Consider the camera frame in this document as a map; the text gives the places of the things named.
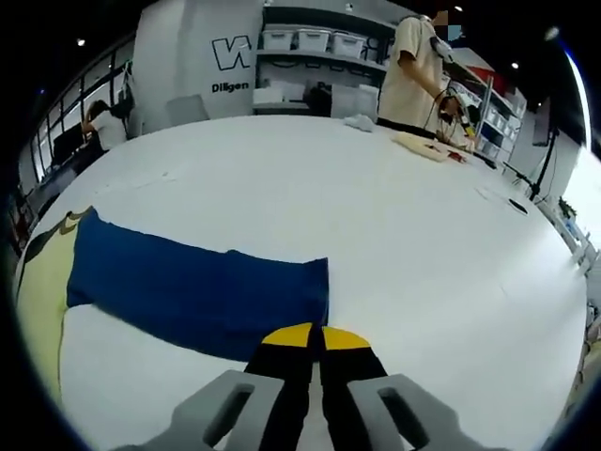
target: ceiling light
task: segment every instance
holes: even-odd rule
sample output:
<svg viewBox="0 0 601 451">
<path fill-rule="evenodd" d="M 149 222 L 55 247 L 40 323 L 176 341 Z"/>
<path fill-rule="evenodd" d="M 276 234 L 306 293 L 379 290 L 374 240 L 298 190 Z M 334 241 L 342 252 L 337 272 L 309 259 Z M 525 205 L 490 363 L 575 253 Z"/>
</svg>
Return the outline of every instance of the ceiling light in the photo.
<svg viewBox="0 0 601 451">
<path fill-rule="evenodd" d="M 560 34 L 560 29 L 557 26 L 551 26 L 545 33 L 545 40 L 553 40 Z"/>
</svg>

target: white wall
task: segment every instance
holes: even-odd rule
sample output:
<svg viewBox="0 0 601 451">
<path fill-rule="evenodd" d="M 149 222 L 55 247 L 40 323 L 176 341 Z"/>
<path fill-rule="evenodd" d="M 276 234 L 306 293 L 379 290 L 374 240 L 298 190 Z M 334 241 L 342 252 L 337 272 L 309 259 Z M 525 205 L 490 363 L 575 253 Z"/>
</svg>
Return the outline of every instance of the white wall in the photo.
<svg viewBox="0 0 601 451">
<path fill-rule="evenodd" d="M 530 180 L 536 181 L 542 169 L 547 148 L 532 145 L 534 134 L 534 113 L 527 111 L 522 120 L 522 128 L 516 140 L 516 146 L 509 159 L 509 164 Z M 548 196 L 551 201 L 559 200 L 568 186 L 578 154 L 580 144 L 574 142 L 565 133 L 560 132 L 555 148 L 541 186 L 542 197 Z M 514 173 L 505 170 L 505 177 L 515 179 Z"/>
<path fill-rule="evenodd" d="M 171 126 L 166 103 L 200 95 L 210 118 L 252 113 L 254 57 L 232 69 L 219 66 L 215 39 L 248 37 L 256 49 L 262 0 L 161 0 L 141 16 L 133 51 L 133 76 L 144 132 Z M 250 54 L 242 41 L 236 49 Z M 248 89 L 213 92 L 213 85 L 248 83 Z"/>
<path fill-rule="evenodd" d="M 481 56 L 467 47 L 453 49 L 455 59 L 465 66 L 480 68 L 485 70 L 494 70 Z"/>
</svg>

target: yellow cloth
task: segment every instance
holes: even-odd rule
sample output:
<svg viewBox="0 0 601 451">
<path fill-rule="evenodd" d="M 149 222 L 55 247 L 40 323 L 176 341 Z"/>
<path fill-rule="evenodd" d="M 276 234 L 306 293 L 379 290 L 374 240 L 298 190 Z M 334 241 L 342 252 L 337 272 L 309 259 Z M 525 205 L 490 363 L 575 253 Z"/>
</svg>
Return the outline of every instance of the yellow cloth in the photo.
<svg viewBox="0 0 601 451">
<path fill-rule="evenodd" d="M 25 345 L 43 385 L 58 405 L 60 344 L 78 222 L 79 217 L 67 217 L 39 254 L 24 263 L 17 298 Z"/>
</svg>

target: white cloth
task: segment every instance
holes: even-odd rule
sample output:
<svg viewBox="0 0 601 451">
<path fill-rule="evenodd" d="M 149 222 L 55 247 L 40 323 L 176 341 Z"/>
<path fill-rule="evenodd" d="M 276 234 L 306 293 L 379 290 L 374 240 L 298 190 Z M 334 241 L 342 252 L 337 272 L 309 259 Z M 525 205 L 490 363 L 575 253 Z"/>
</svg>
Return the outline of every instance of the white cloth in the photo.
<svg viewBox="0 0 601 451">
<path fill-rule="evenodd" d="M 353 129 L 361 130 L 362 132 L 368 133 L 371 133 L 376 127 L 374 121 L 366 115 L 355 115 L 351 117 L 345 117 L 343 122 L 345 123 L 345 125 L 348 125 L 348 127 L 352 127 Z"/>
<path fill-rule="evenodd" d="M 91 124 L 98 133 L 100 146 L 105 152 L 128 139 L 121 119 L 114 117 L 109 111 L 100 113 Z"/>
</svg>

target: wall logo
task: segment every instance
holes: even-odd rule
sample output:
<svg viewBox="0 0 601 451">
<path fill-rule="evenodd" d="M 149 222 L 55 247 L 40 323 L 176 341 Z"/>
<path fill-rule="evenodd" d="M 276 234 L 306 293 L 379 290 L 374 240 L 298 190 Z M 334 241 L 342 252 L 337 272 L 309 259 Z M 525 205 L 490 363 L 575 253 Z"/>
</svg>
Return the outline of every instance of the wall logo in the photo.
<svg viewBox="0 0 601 451">
<path fill-rule="evenodd" d="M 234 91 L 249 89 L 250 87 L 248 83 L 214 83 L 213 92 L 229 92 L 231 94 Z"/>
<path fill-rule="evenodd" d="M 251 67 L 252 48 L 247 35 L 215 39 L 210 44 L 220 71 Z"/>
</svg>

